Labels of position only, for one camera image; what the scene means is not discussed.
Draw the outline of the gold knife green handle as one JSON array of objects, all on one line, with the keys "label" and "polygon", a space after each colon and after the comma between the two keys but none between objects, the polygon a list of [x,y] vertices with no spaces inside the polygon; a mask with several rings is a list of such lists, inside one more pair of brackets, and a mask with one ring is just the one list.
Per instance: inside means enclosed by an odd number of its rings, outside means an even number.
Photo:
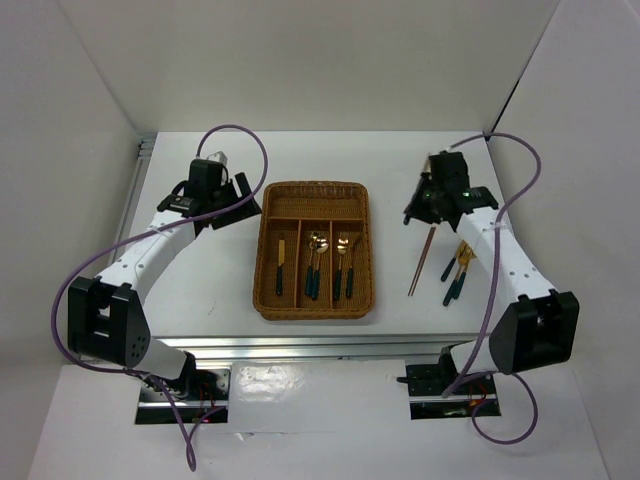
[{"label": "gold knife green handle", "polygon": [[276,295],[283,295],[283,272],[285,263],[286,242],[284,239],[278,241],[278,257],[277,257],[277,270],[276,270]]}]

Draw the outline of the gold knife pile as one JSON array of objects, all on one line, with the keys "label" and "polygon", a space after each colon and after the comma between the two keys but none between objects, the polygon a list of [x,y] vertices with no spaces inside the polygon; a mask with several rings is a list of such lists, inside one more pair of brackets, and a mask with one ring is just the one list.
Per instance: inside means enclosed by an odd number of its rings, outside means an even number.
[{"label": "gold knife pile", "polygon": [[456,257],[451,258],[451,260],[447,264],[444,272],[442,273],[442,275],[440,277],[440,281],[441,282],[446,282],[447,281],[447,279],[448,279],[448,277],[449,277],[449,275],[451,273],[451,270],[453,269],[453,266],[455,265],[455,263],[456,263]]}]

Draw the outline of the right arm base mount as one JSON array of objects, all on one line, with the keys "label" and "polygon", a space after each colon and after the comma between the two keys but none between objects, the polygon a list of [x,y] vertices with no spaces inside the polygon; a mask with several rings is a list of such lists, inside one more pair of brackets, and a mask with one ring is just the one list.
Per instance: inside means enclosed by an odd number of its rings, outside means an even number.
[{"label": "right arm base mount", "polygon": [[396,382],[407,387],[412,420],[470,418],[480,407],[478,416],[501,415],[495,382],[484,376],[459,386],[451,395],[442,393],[450,384],[436,365],[407,365]]}]

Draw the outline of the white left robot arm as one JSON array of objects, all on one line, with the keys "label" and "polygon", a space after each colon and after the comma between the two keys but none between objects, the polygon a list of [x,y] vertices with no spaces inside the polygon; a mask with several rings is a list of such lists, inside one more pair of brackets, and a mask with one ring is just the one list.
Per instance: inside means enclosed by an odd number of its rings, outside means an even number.
[{"label": "white left robot arm", "polygon": [[162,273],[204,229],[260,214],[245,174],[229,176],[226,163],[221,152],[194,159],[188,178],[159,204],[146,238],[95,277],[71,283],[67,332],[72,352],[148,372],[176,399],[195,393],[195,357],[153,338],[143,306]]}]

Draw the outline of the gold fork green handle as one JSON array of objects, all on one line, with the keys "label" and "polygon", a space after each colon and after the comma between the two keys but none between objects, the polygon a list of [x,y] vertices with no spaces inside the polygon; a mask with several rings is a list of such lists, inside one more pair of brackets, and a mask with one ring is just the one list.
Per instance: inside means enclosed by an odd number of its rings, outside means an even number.
[{"label": "gold fork green handle", "polygon": [[353,285],[354,285],[354,258],[355,258],[355,250],[358,244],[362,239],[362,233],[357,233],[353,239],[353,242],[350,244],[350,256],[349,256],[349,264],[347,271],[347,281],[345,288],[345,296],[347,299],[351,299],[353,296]]}]

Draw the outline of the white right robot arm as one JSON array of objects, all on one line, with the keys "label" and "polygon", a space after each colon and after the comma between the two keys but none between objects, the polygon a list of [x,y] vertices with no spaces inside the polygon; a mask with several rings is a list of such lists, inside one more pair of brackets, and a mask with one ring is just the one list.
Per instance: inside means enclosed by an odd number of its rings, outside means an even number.
[{"label": "white right robot arm", "polygon": [[[480,371],[507,375],[569,359],[579,314],[529,260],[464,156],[430,155],[404,210],[406,221],[447,224],[460,243],[443,273],[447,300],[460,295],[471,260],[491,278],[489,298],[505,311],[481,340],[453,347],[436,369],[448,392]],[[277,182],[263,197],[252,303],[270,321],[352,320],[375,307],[375,264],[367,189],[352,182]]]}]

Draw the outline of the gold spoon green handle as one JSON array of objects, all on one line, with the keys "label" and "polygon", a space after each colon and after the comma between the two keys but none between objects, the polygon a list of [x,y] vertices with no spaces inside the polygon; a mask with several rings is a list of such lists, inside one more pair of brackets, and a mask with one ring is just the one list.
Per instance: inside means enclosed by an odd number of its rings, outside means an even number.
[{"label": "gold spoon green handle", "polygon": [[305,281],[305,295],[307,297],[310,297],[313,291],[313,272],[314,272],[313,259],[317,251],[318,237],[319,237],[319,233],[313,232],[309,240],[310,255],[309,255],[309,261],[308,261],[307,272],[306,272],[306,281]]},{"label": "gold spoon green handle", "polygon": [[320,285],[320,263],[322,255],[328,250],[329,242],[325,236],[319,236],[316,240],[316,262],[312,278],[311,298],[317,300]]}]

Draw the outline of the gold spoon pile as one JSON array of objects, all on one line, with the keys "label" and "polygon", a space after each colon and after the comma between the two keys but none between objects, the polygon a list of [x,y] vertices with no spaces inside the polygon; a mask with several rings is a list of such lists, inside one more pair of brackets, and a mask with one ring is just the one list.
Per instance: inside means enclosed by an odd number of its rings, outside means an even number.
[{"label": "gold spoon pile", "polygon": [[334,288],[333,288],[334,301],[338,301],[340,299],[343,260],[348,252],[348,248],[349,248],[348,238],[339,238],[337,240],[338,267],[335,273],[335,281],[334,281]]}]

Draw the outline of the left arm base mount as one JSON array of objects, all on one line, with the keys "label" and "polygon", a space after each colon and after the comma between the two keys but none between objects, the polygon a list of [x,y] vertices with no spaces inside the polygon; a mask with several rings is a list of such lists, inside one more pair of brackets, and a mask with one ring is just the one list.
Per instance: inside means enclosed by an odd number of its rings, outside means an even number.
[{"label": "left arm base mount", "polygon": [[[184,424],[221,424],[228,421],[231,384],[229,367],[198,369],[186,382],[164,381]],[[175,414],[167,395],[151,380],[140,379],[136,425],[175,425]]]}]

